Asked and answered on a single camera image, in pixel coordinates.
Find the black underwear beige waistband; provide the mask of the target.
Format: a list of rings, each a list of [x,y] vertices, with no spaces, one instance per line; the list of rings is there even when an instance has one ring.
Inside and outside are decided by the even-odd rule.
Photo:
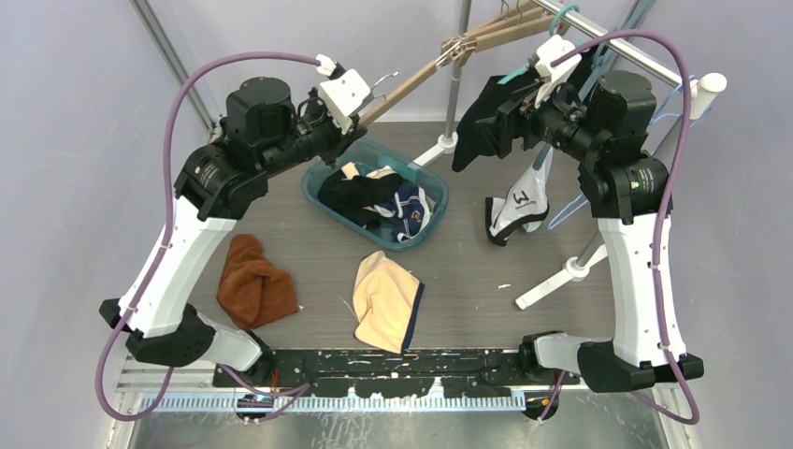
[[[379,178],[356,175],[346,179],[344,173],[338,170],[324,180],[317,198],[353,224],[365,229],[377,229],[382,218],[373,210],[374,206],[392,198],[402,183],[403,178],[397,173]]]

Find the beige underwear navy trim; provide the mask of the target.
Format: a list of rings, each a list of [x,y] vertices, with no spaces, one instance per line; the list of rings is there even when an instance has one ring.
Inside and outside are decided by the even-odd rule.
[[[383,251],[362,259],[353,285],[354,336],[393,354],[409,349],[425,285]]]

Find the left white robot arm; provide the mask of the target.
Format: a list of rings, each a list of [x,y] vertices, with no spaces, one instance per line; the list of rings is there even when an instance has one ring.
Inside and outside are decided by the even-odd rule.
[[[139,362],[181,368],[198,360],[234,370],[251,386],[273,371],[269,348],[251,332],[220,325],[188,301],[209,258],[269,179],[321,157],[335,162],[366,130],[360,110],[372,99],[355,71],[321,82],[294,103],[276,78],[244,81],[225,100],[221,136],[193,151],[174,183],[175,219],[120,298],[101,316],[126,334]]]

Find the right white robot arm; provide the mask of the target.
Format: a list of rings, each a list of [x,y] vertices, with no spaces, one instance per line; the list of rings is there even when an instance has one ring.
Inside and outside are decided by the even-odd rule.
[[[702,377],[703,360],[685,347],[674,312],[669,258],[670,173],[643,149],[656,109],[650,82],[617,70],[581,99],[569,83],[546,100],[531,83],[514,91],[490,124],[506,150],[521,138],[544,142],[578,164],[578,182],[604,244],[612,276],[615,327],[610,337],[561,331],[525,336],[518,367],[531,384],[555,370],[573,373],[599,393],[632,392]]]

